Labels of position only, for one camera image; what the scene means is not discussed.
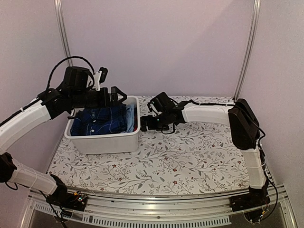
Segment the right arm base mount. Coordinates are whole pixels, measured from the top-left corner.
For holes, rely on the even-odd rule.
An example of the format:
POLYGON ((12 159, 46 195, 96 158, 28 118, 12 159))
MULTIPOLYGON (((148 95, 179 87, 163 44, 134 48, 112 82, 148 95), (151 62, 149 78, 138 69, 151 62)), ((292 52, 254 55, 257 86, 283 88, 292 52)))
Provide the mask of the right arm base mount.
MULTIPOLYGON (((270 197, 267 190, 253 189, 249 187, 249 193, 243 195, 232 196, 229 198, 230 207, 233 212, 261 207, 270 203, 270 197)), ((266 211, 264 209, 256 209, 245 212, 244 216, 248 222, 258 223, 262 220, 266 211)))

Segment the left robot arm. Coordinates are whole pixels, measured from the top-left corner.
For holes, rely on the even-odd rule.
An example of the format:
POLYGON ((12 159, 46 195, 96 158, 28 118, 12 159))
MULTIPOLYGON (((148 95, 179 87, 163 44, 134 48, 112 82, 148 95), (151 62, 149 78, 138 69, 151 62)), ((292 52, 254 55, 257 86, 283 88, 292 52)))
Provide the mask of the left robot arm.
POLYGON ((78 108, 106 108, 119 105, 127 95, 118 87, 101 87, 107 76, 107 68, 95 71, 84 57, 77 57, 88 68, 68 66, 63 81, 57 88, 46 89, 29 104, 20 108, 0 124, 0 181, 20 184, 52 196, 60 206, 67 206, 71 197, 60 178, 29 168, 7 152, 8 148, 37 126, 53 120, 64 112, 78 108))

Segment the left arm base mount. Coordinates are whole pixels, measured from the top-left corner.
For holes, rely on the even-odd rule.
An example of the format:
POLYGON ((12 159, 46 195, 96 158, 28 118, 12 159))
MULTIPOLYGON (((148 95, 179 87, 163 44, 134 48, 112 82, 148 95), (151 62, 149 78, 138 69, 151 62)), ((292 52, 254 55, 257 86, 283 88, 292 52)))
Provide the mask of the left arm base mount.
POLYGON ((54 193, 47 196, 47 202, 60 208, 84 211, 88 195, 81 191, 70 193, 67 188, 57 187, 54 193))

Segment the blue plaid long sleeve shirt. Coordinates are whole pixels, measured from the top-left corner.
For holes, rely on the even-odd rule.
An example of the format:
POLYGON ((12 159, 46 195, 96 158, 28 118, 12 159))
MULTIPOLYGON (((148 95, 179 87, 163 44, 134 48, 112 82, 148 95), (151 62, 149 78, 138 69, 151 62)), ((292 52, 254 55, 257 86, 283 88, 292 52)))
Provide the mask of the blue plaid long sleeve shirt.
POLYGON ((71 136, 93 136, 125 132, 126 105, 83 109, 76 113, 70 129, 71 136))

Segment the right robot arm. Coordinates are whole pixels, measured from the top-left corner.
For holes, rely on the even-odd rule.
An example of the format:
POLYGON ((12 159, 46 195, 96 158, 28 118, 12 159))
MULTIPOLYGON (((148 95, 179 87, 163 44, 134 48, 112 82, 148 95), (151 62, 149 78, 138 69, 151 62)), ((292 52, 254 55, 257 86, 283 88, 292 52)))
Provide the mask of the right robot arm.
POLYGON ((204 122, 226 125, 230 128, 232 142, 240 150, 249 174, 249 190, 246 203, 256 207, 264 199, 269 180, 265 172, 265 153, 261 139, 265 132, 245 99, 233 103, 199 103, 194 100, 173 101, 165 92, 158 94, 147 104, 154 115, 141 116, 141 131, 165 132, 169 125, 204 122))

